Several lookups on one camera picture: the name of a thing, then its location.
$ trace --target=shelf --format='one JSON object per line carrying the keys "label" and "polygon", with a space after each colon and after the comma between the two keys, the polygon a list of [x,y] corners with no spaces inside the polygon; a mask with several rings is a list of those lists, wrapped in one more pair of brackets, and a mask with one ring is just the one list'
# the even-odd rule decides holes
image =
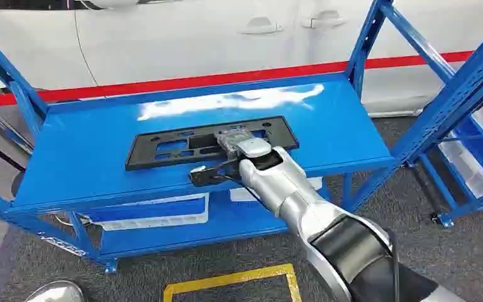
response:
{"label": "shelf", "polygon": [[103,232],[101,257],[140,255],[287,230],[282,220],[256,201],[211,196],[208,213],[207,223]]}
{"label": "shelf", "polygon": [[287,120],[300,144],[291,155],[309,177],[394,161],[342,74],[78,101],[50,107],[10,212],[85,209],[235,187],[190,183],[191,169],[215,162],[125,171],[125,160],[139,133],[269,116]]}

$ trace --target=yellow tape line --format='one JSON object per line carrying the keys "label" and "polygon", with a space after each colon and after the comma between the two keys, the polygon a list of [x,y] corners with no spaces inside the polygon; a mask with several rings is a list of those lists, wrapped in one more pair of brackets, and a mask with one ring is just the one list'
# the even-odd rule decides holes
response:
{"label": "yellow tape line", "polygon": [[282,264],[280,266],[264,267],[263,269],[254,269],[247,272],[236,272],[234,274],[219,277],[169,284],[164,290],[164,302],[171,302],[174,294],[197,291],[199,289],[206,288],[217,288],[218,286],[225,286],[280,275],[286,275],[292,301],[301,302],[301,294],[299,293],[299,287],[297,286],[297,279],[295,278],[293,266],[290,263]]}

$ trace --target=lower shelf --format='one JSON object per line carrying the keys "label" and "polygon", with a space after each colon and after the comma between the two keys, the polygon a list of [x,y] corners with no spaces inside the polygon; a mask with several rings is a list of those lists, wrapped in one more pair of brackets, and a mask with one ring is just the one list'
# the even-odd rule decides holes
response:
{"label": "lower shelf", "polygon": [[127,257],[287,230],[282,220],[258,202],[230,201],[227,194],[211,194],[207,223],[103,232],[101,257]]}

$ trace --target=gray carpet floor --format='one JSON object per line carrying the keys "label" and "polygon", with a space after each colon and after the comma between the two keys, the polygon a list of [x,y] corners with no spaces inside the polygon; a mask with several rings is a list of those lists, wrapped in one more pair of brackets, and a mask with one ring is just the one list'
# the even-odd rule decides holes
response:
{"label": "gray carpet floor", "polygon": [[[413,118],[375,123],[392,145]],[[419,172],[427,188],[432,188]],[[355,186],[365,174],[355,176]],[[339,196],[341,179],[326,183]],[[439,200],[433,191],[432,198]],[[460,218],[453,228],[433,224],[430,199],[411,170],[397,171],[361,209],[364,215],[393,229],[401,262],[455,291],[467,301],[483,301],[483,212]],[[142,257],[122,259],[115,275],[14,228],[0,250],[0,301],[23,301],[42,284],[58,279],[78,283],[90,301],[161,301],[166,285],[277,264],[291,263],[303,301],[331,301],[287,234],[224,242]],[[177,294],[174,301],[291,301],[284,277]]]}

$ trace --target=cable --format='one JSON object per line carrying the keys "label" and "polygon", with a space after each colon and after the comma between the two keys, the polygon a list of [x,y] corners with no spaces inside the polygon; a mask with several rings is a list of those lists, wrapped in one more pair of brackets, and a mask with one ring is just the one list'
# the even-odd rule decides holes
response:
{"label": "cable", "polygon": [[390,241],[392,243],[392,259],[393,259],[393,290],[394,290],[394,302],[399,302],[400,296],[400,284],[399,284],[399,256],[397,255],[397,236],[392,230],[386,230],[388,236],[390,236]]}
{"label": "cable", "polygon": [[230,176],[227,176],[227,175],[224,175],[224,174],[221,174],[221,175],[217,175],[217,176],[214,176],[213,178],[223,178],[223,179],[228,179],[230,181],[233,181],[237,184],[239,184],[240,186],[244,187],[247,192],[249,192],[254,199],[256,199],[265,209],[267,209],[268,211],[271,211],[265,204],[264,202],[258,197],[258,195],[256,195],[248,186],[246,186],[243,182],[239,181],[238,179],[234,179]]}

